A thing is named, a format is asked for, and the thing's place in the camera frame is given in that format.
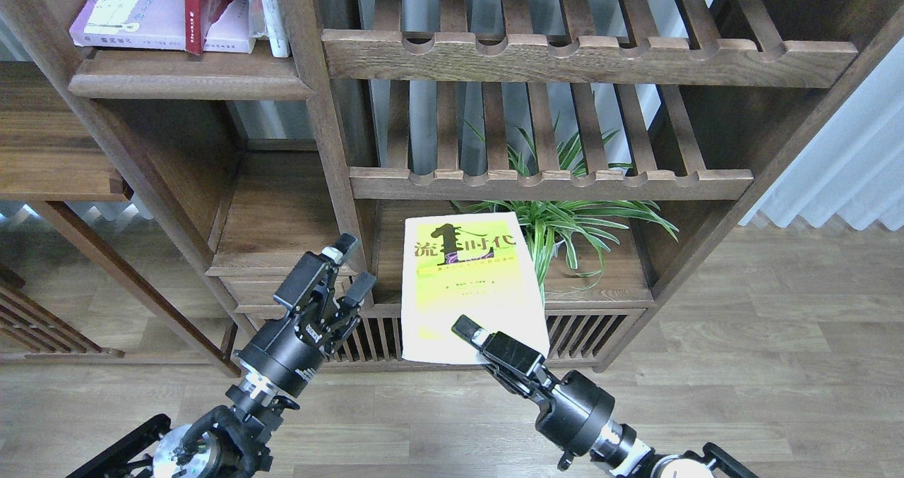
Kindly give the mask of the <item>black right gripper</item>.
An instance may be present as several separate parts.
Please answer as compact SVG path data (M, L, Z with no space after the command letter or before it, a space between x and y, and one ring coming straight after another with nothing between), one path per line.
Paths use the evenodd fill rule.
M460 315L452 333L488 360L484 368L510 393L540 408L536 429L569 455L585 455L597 442L614 409L614 397L579 371L558 379L545 356L506 333L491 333Z

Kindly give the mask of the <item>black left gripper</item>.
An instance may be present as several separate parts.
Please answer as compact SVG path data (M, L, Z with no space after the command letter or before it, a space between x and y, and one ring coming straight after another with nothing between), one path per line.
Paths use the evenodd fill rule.
M283 391L298 397L325 359L331 358L361 320L359 308L377 278L360 273L337 298L340 266L359 246L359 237L341 234L318 255L307 252L273 295L285 315L264 324L238 357L246 374L240 388L251 398Z

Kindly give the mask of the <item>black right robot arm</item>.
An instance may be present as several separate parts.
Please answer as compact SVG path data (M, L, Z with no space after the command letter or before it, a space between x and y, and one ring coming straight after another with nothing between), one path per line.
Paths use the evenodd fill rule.
M539 407L535 427L562 449L558 469L565 471L576 456L589 455L610 477L754 477L754 472L727 451L707 442L703 453L658 453L628 424L612 417L614 397L579 371L556 378L545 357L513 337L485 330L466 315L452 327L485 359L484 369L510 393Z

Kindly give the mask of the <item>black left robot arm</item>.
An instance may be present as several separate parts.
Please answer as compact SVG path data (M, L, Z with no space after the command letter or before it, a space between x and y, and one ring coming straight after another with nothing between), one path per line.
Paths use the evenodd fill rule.
M361 273L342 297L335 295L340 267L359 246L342 234L317 255L305 253L275 291L285 315L267 321L238 353L245 375L227 391L229 407L217 406L193 424L176 429L165 414L149 418L104 449L75 477L251 477L267 472L267 446L285 410L326 359L359 323L359 308L376 278Z

